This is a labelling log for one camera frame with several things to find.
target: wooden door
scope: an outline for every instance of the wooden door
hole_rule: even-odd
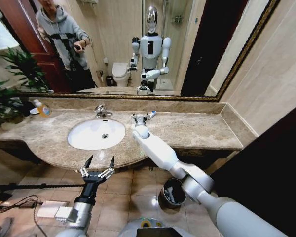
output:
[[[181,95],[204,96],[248,0],[207,0]]]
[[[0,10],[20,44],[38,61],[55,92],[71,92],[71,88],[51,44],[39,36],[35,12],[30,0],[0,0]]]

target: gold mirror frame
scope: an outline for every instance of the gold mirror frame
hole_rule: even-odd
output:
[[[280,0],[270,0],[265,7],[261,17],[253,28],[249,38],[243,46],[236,61],[231,67],[227,77],[225,78],[221,88],[219,89],[215,97],[200,97],[200,96],[167,96],[167,95],[105,95],[105,94],[74,94],[74,93],[39,93],[39,92],[19,92],[17,95],[20,97],[54,97],[54,98],[87,98],[87,99],[141,99],[141,100],[183,100],[183,101],[220,101],[222,95],[226,91],[227,87],[235,77],[242,63],[246,59],[248,53],[252,49],[253,45],[257,41],[259,35],[263,31],[270,16],[275,10]]]

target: toilet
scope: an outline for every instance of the toilet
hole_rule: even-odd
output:
[[[127,71],[128,63],[113,63],[113,79],[117,86],[127,87],[130,72]]]

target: humanoid robot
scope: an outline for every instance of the humanoid robot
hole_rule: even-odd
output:
[[[157,9],[153,6],[147,9],[147,27],[148,32],[139,39],[133,37],[133,57],[130,62],[129,70],[137,70],[137,64],[140,57],[140,53],[143,57],[143,69],[141,74],[141,85],[137,88],[137,94],[147,95],[151,94],[156,88],[157,79],[160,75],[169,72],[167,67],[169,50],[171,46],[171,39],[166,37],[162,39],[156,32],[158,22]],[[162,52],[162,67],[156,69],[158,58]]]

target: soap bottle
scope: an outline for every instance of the soap bottle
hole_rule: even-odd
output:
[[[43,117],[48,117],[51,114],[51,109],[48,108],[45,104],[40,102],[39,100],[34,100],[33,101],[35,106],[37,107],[39,114]]]

